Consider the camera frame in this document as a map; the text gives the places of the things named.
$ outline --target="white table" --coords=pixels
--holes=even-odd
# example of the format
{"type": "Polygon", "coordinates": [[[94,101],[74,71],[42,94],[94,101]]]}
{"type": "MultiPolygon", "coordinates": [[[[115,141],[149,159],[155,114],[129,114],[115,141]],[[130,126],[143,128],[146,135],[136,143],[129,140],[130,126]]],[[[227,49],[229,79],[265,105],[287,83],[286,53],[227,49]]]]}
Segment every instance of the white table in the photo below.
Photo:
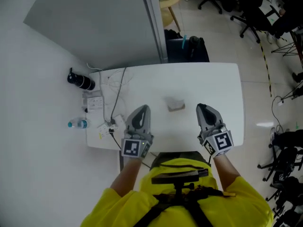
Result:
{"type": "MultiPolygon", "coordinates": [[[[99,73],[91,73],[99,90],[99,73]]],[[[107,85],[117,81],[119,85],[122,70],[101,72],[102,91],[105,103],[105,116],[109,119],[114,106],[116,93],[107,85]]],[[[172,63],[126,69],[120,96],[126,104],[127,116],[137,107],[147,104],[151,108],[151,132],[154,135],[151,152],[194,151],[201,149],[197,136],[200,132],[196,116],[198,103],[207,104],[218,110],[224,123],[232,132],[235,146],[243,144],[244,110],[241,81],[237,64],[233,63],[172,63]],[[169,112],[165,97],[184,99],[186,108],[169,112]]],[[[125,106],[118,100],[114,115],[125,114],[125,106]]],[[[102,111],[88,113],[91,126],[87,129],[87,144],[91,147],[116,149],[111,137],[100,140],[97,126],[103,123],[102,111]]],[[[120,143],[123,130],[115,132],[120,143]]]]}

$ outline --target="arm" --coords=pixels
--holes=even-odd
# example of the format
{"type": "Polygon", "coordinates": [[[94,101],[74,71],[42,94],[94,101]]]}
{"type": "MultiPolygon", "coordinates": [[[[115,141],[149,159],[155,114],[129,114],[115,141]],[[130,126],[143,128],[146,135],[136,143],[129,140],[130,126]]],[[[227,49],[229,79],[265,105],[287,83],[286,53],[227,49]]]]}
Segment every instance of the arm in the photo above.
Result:
{"type": "Polygon", "coordinates": [[[133,188],[136,181],[142,160],[131,158],[120,172],[119,176],[111,184],[110,188],[114,189],[121,197],[128,194],[133,188]]]}
{"type": "Polygon", "coordinates": [[[233,167],[226,155],[220,155],[214,158],[214,164],[218,170],[220,181],[225,191],[238,176],[239,172],[233,167]]]}

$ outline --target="harness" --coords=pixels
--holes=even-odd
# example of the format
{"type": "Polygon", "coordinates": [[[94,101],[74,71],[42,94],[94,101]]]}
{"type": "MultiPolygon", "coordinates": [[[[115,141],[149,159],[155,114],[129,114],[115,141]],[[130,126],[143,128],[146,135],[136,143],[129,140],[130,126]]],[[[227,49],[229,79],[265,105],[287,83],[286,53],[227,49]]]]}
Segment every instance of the harness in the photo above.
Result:
{"type": "Polygon", "coordinates": [[[211,187],[198,186],[194,190],[194,183],[199,181],[199,176],[204,175],[207,169],[194,170],[188,172],[179,173],[165,173],[160,174],[151,179],[152,184],[169,184],[173,183],[176,189],[175,195],[160,194],[154,195],[154,197],[159,201],[155,206],[153,206],[144,216],[140,219],[134,227],[147,227],[155,218],[157,218],[164,210],[171,206],[183,206],[186,208],[198,227],[213,227],[211,222],[207,219],[199,203],[200,199],[206,199],[208,196],[222,196],[222,197],[232,197],[235,196],[234,193],[222,192],[211,187]],[[182,189],[189,188],[188,194],[182,194],[182,189]]]}

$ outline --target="tile floor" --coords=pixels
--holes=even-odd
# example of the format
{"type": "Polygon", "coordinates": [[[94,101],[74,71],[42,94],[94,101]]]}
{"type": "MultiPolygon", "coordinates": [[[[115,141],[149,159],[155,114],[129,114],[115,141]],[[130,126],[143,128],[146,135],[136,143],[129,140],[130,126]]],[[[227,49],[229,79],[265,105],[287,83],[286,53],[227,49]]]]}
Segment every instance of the tile floor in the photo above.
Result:
{"type": "MultiPolygon", "coordinates": [[[[243,24],[240,21],[230,20],[231,15],[238,15],[239,12],[223,11],[220,15],[210,2],[207,2],[202,10],[198,10],[197,6],[200,2],[201,0],[180,0],[173,6],[182,30],[180,33],[187,37],[192,35],[202,37],[210,62],[238,64],[245,106],[245,139],[241,147],[228,152],[227,155],[240,174],[263,197],[270,196],[275,190],[269,187],[270,181],[267,183],[262,181],[268,170],[259,170],[257,165],[268,163],[272,159],[271,149],[268,148],[269,133],[270,129],[277,125],[271,112],[272,101],[275,96],[284,96],[296,85],[291,74],[302,72],[300,60],[297,56],[283,58],[281,54],[272,54],[271,50],[276,49],[277,46],[270,45],[266,35],[258,32],[272,82],[273,95],[270,97],[267,70],[260,45],[256,43],[256,38],[250,30],[244,34],[244,38],[240,38],[243,24]]],[[[270,11],[269,5],[266,0],[263,2],[261,9],[264,13],[270,11]]],[[[273,23],[277,17],[272,15],[269,19],[273,23]]],[[[178,31],[174,22],[166,29],[178,31]]],[[[289,34],[284,34],[283,38],[291,40],[289,34]]],[[[295,130],[296,122],[299,124],[302,122],[303,115],[297,110],[300,109],[301,101],[303,100],[300,98],[293,101],[288,99],[280,107],[277,106],[277,102],[274,103],[273,111],[284,129],[295,130]]],[[[151,164],[152,160],[152,156],[146,159],[148,164],[151,164]]],[[[144,175],[147,171],[148,168],[142,166],[139,175],[144,175]]],[[[293,175],[300,177],[303,175],[303,170],[298,172],[295,169],[293,175]]],[[[274,207],[275,201],[272,200],[269,204],[274,207]]]]}

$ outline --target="plastic bottle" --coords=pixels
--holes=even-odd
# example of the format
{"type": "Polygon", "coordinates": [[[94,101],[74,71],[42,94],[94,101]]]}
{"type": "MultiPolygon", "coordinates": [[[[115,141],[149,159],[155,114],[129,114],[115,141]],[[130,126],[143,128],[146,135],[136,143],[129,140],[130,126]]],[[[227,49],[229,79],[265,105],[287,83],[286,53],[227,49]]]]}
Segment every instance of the plastic bottle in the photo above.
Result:
{"type": "Polygon", "coordinates": [[[89,127],[89,122],[85,118],[74,118],[68,122],[68,127],[86,129],[89,127]]]}

